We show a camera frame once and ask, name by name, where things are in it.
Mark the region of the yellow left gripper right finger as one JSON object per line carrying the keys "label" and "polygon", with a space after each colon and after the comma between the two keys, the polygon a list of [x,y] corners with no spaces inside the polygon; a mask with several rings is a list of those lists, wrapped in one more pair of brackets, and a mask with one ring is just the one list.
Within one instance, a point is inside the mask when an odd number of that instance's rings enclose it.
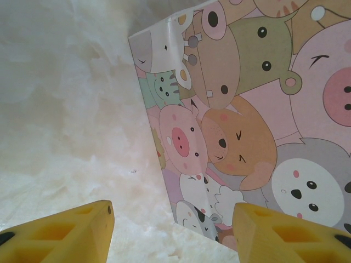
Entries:
{"label": "yellow left gripper right finger", "polygon": [[351,234],[254,204],[237,203],[240,263],[351,263]]}

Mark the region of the cartoon animal paper bag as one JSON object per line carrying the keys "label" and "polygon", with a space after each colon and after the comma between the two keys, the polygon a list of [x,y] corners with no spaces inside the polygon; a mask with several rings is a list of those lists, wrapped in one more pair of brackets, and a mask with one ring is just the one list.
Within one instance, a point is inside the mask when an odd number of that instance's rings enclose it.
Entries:
{"label": "cartoon animal paper bag", "polygon": [[212,0],[129,37],[176,223],[252,203],[351,233],[351,0]]}

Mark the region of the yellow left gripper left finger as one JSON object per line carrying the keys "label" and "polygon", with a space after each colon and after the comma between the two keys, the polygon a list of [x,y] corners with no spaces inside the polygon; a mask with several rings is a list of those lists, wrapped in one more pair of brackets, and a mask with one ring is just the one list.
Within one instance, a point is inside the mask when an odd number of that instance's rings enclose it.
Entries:
{"label": "yellow left gripper left finger", "polygon": [[100,200],[0,232],[0,263],[106,263],[115,216]]}

